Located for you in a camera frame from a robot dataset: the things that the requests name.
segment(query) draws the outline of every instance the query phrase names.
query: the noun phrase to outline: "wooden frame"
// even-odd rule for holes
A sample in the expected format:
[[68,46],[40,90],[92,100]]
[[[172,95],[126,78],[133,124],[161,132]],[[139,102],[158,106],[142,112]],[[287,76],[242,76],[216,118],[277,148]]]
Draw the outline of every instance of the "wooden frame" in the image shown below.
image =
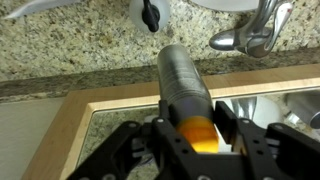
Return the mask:
[[[212,98],[320,86],[320,64],[204,76]],[[70,92],[22,179],[66,179],[74,170],[92,113],[157,104],[158,82]]]

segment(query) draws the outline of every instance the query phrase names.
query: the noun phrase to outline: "black knob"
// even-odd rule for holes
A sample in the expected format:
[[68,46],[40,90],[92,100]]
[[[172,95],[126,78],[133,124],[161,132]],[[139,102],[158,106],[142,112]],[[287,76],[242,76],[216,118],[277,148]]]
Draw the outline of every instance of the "black knob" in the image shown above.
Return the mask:
[[142,11],[142,20],[148,26],[151,32],[159,30],[160,12],[159,9],[152,5],[149,0],[143,0],[144,9]]

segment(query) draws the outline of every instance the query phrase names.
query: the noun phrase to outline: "white wall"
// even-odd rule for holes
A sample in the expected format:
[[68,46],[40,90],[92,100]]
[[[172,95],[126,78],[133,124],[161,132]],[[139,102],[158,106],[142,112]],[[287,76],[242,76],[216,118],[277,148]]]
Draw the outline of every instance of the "white wall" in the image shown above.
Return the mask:
[[0,104],[0,179],[21,179],[63,99]]

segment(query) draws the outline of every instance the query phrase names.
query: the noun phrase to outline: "speckled granite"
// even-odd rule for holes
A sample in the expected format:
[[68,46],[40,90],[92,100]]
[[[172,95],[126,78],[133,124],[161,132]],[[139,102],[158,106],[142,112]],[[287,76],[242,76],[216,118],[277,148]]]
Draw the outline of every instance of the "speckled granite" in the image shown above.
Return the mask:
[[[225,74],[320,63],[320,48],[271,53],[262,59],[248,56],[195,61],[201,75]],[[119,86],[158,80],[157,67],[96,71],[0,82],[0,103],[65,96],[70,90]]]
[[[131,23],[129,0],[85,0],[14,20],[1,19],[0,82],[150,66],[159,50],[173,43],[186,46],[194,60],[240,55],[215,51],[208,40],[244,24],[250,13],[216,12],[188,0],[169,1],[170,22],[155,34],[142,33]],[[320,44],[319,1],[293,1],[295,10],[274,51]],[[23,2],[1,0],[0,16]]]
[[[284,103],[284,94],[271,94],[263,95],[264,97],[277,103],[283,112],[283,123],[289,125],[290,127],[310,136],[311,138],[316,138],[315,134],[311,131],[312,129],[299,121],[298,124],[292,124],[291,122],[285,120],[286,115],[289,113],[289,109]],[[121,123],[126,120],[135,120],[139,123],[143,123],[143,119],[149,115],[157,115],[157,106],[147,106],[139,108],[127,108],[112,111],[100,111],[92,115],[91,122],[87,131],[87,135],[81,150],[78,165],[81,164],[88,157],[94,149],[96,149],[103,140],[105,140]],[[136,168],[130,174],[130,180],[141,179],[149,180],[154,179],[158,174],[158,170],[154,163]]]

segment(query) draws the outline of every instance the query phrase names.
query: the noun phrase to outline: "faucet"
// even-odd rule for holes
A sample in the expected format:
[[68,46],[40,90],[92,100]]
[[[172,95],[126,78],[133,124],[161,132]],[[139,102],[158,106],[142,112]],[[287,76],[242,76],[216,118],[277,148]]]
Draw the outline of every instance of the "faucet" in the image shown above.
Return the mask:
[[[289,0],[260,0],[256,13],[246,25],[214,35],[209,45],[216,50],[238,50],[256,58],[264,57],[275,45],[292,10]],[[265,27],[273,12],[273,28]]]

